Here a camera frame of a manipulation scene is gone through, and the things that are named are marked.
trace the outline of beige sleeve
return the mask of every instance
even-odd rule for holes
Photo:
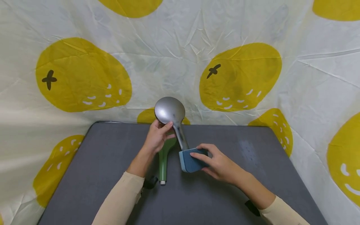
[[[271,225],[310,225],[278,196],[268,208],[259,211],[261,217]]]
[[[140,199],[144,180],[125,171],[101,205],[93,225],[126,224],[134,205]]]

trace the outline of sponge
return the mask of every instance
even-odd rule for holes
[[[196,152],[208,156],[207,150],[205,149],[193,148],[189,150],[180,151],[179,157],[180,157],[180,164],[182,171],[187,173],[193,173],[198,170],[201,170],[204,167],[209,167],[209,165],[204,163],[203,161],[191,157],[190,155],[191,152]]]

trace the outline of gray table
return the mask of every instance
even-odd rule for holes
[[[93,124],[39,224],[91,224],[141,148],[148,128],[145,124]],[[271,129],[191,125],[184,132],[190,147],[217,145],[310,224],[327,224]],[[248,198],[236,188],[202,172],[182,172],[179,150],[176,147],[169,153],[166,185],[144,191],[127,224],[265,224],[244,205]],[[158,175],[157,157],[149,175]]]

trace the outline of yellow circle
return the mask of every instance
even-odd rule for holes
[[[360,20],[359,0],[314,0],[312,11],[319,17],[336,21]]]
[[[138,123],[153,123],[156,119],[154,108],[145,109],[138,115]],[[183,124],[190,125],[188,118],[184,118]]]
[[[37,194],[36,200],[42,207],[49,203],[83,139],[83,135],[74,135],[60,141],[37,173],[32,186]]]
[[[328,146],[329,172],[342,192],[360,206],[360,113],[351,117]]]
[[[215,111],[256,107],[276,83],[282,67],[278,51],[251,43],[215,56],[200,78],[202,103]]]
[[[59,40],[41,53],[36,81],[44,97],[65,112],[125,105],[132,95],[121,63],[79,37]]]
[[[283,113],[279,109],[269,109],[259,118],[250,122],[248,125],[270,127],[278,138],[286,154],[290,157],[293,147],[292,132]]]
[[[99,0],[108,9],[129,18],[140,18],[154,12],[162,0]]]

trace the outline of forearm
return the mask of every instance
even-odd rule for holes
[[[275,195],[264,187],[251,173],[239,168],[235,186],[239,188],[251,202],[260,210],[269,207],[275,200]]]
[[[309,225],[295,210],[264,187],[251,173],[242,168],[235,185],[259,209],[268,224]]]
[[[93,225],[125,224],[140,198],[143,183],[144,178],[125,172],[104,200]]]
[[[126,171],[139,177],[145,177],[155,154],[147,149],[141,149]]]
[[[110,191],[93,225],[125,224],[134,205],[140,198],[144,177],[154,158],[154,153],[141,149],[114,188]]]

